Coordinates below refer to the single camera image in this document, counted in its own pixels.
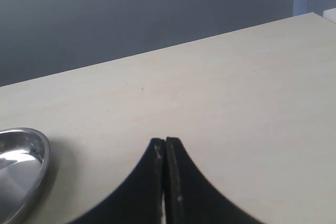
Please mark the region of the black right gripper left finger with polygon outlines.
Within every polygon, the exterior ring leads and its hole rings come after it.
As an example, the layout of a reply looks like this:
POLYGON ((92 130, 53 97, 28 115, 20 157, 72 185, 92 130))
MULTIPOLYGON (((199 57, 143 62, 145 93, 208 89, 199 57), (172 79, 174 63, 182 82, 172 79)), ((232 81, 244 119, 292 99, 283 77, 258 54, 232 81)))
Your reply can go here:
POLYGON ((165 141, 151 139, 121 185, 72 223, 161 223, 164 158, 165 141))

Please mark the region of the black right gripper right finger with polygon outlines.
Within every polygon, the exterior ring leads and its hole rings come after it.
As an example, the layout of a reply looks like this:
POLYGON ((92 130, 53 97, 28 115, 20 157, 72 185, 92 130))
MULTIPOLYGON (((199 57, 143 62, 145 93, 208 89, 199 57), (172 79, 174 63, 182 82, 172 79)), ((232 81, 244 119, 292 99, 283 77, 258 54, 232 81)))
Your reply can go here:
POLYGON ((166 223, 259 223, 206 179, 179 138, 167 137, 165 149, 166 223))

